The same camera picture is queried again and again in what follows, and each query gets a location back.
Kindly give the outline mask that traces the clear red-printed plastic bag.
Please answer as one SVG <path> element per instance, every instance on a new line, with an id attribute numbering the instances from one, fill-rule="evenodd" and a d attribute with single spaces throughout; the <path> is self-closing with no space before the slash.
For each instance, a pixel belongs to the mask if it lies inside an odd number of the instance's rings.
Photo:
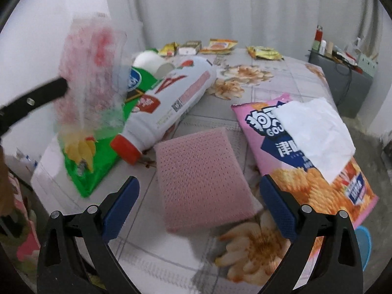
<path id="1" fill-rule="evenodd" d="M 74 18 L 62 49 L 59 75 L 68 82 L 64 97 L 54 102 L 56 130 L 62 129 L 66 111 L 61 108 L 69 95 L 75 95 L 96 74 L 120 73 L 126 34 L 114 27 L 111 19 L 96 13 Z"/>

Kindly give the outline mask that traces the pink mesh sponge pad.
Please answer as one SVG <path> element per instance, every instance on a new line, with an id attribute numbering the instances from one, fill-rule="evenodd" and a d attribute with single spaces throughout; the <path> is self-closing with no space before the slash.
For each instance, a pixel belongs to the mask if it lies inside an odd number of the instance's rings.
<path id="1" fill-rule="evenodd" d="M 155 151 L 167 231 L 214 228 L 252 218 L 262 210 L 225 128 L 163 141 Z"/>

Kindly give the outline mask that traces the blue plastic basin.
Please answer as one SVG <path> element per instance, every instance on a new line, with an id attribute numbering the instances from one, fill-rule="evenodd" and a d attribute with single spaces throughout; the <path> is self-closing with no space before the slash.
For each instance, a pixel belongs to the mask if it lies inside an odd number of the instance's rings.
<path id="1" fill-rule="evenodd" d="M 359 246 L 359 252 L 361 256 L 362 270 L 365 271 L 371 256 L 371 248 L 372 248 L 371 234 L 366 227 L 358 226 L 355 230 L 355 235 L 357 238 L 357 243 Z"/>

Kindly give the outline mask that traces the green potato chip bag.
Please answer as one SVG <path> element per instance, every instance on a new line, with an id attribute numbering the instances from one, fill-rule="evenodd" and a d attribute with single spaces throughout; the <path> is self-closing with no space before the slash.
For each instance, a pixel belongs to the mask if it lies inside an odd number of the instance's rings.
<path id="1" fill-rule="evenodd" d="M 151 72 L 131 65 L 120 73 L 96 74 L 61 108 L 66 111 L 59 143 L 65 169 L 79 194 L 90 196 L 119 160 L 110 146 L 132 109 L 159 81 Z"/>

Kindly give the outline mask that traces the pink orange chip bag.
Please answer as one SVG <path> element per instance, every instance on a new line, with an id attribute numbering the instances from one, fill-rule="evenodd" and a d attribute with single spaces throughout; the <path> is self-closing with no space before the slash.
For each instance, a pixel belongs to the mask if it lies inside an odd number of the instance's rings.
<path id="1" fill-rule="evenodd" d="M 345 210 L 358 227 L 377 204 L 377 195 L 354 157 L 331 184 L 322 177 L 274 116 L 276 108 L 291 101 L 295 100 L 283 94 L 268 102 L 231 107 L 260 174 L 270 175 L 281 190 L 317 212 L 335 214 Z"/>

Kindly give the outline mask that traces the white paper napkin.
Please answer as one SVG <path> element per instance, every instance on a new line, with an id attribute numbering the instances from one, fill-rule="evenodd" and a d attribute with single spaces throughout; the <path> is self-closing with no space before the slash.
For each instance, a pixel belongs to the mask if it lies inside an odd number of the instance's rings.
<path id="1" fill-rule="evenodd" d="M 288 102 L 276 108 L 274 116 L 330 184 L 355 154 L 346 125 L 325 98 Z"/>

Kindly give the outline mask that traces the white red-capped drink bottle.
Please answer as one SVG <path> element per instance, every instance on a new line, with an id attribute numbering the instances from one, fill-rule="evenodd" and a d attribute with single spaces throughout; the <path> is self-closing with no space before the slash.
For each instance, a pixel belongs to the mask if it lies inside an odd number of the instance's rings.
<path id="1" fill-rule="evenodd" d="M 216 78 L 216 68 L 206 58 L 192 56 L 182 61 L 155 88 L 144 93 L 110 146 L 133 165 L 200 101 Z"/>

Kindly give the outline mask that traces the white toilet paper roll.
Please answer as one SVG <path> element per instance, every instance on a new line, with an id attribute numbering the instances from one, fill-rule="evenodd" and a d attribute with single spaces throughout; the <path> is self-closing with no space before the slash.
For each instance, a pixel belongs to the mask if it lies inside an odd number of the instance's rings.
<path id="1" fill-rule="evenodd" d="M 166 61 L 153 50 L 145 50 L 138 54 L 132 66 L 149 72 L 157 80 L 165 78 L 175 69 L 172 63 Z"/>

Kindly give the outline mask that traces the small yellow snack packet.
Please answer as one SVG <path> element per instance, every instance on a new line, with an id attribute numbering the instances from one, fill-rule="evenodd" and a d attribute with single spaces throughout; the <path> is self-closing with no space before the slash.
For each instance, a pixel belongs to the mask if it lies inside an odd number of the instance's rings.
<path id="1" fill-rule="evenodd" d="M 158 50 L 158 55 L 162 57 L 172 57 L 177 53 L 179 45 L 176 42 L 166 44 L 162 49 Z"/>

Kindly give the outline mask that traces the dark grey cabinet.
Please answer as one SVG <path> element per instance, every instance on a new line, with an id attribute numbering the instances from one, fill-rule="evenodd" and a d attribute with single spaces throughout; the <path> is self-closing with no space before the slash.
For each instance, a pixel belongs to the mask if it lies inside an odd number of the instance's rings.
<path id="1" fill-rule="evenodd" d="M 365 72 L 360 73 L 315 51 L 310 52 L 308 62 L 323 70 L 340 115 L 356 118 L 369 93 L 373 78 Z"/>

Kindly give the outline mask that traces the small white box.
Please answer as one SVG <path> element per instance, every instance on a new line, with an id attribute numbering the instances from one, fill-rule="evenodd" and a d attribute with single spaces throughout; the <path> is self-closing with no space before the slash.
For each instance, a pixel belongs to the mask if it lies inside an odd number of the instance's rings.
<path id="1" fill-rule="evenodd" d="M 196 55 L 201 50 L 200 40 L 188 40 L 177 48 L 177 54 L 180 56 Z"/>

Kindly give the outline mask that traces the mint green box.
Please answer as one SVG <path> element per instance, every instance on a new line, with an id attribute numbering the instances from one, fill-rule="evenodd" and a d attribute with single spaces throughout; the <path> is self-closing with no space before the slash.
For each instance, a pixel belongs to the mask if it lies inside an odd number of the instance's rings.
<path id="1" fill-rule="evenodd" d="M 359 68 L 361 68 L 361 70 L 363 70 L 363 72 L 365 72 L 372 78 L 377 72 L 378 63 L 363 53 L 359 55 L 357 59 L 357 65 Z"/>

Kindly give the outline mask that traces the orange snack packet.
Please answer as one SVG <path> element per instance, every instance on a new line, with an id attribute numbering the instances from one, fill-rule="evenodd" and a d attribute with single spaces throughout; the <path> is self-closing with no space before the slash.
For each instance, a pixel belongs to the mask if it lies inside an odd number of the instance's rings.
<path id="1" fill-rule="evenodd" d="M 230 54 L 238 44 L 237 40 L 211 38 L 207 47 L 200 50 L 201 54 Z"/>

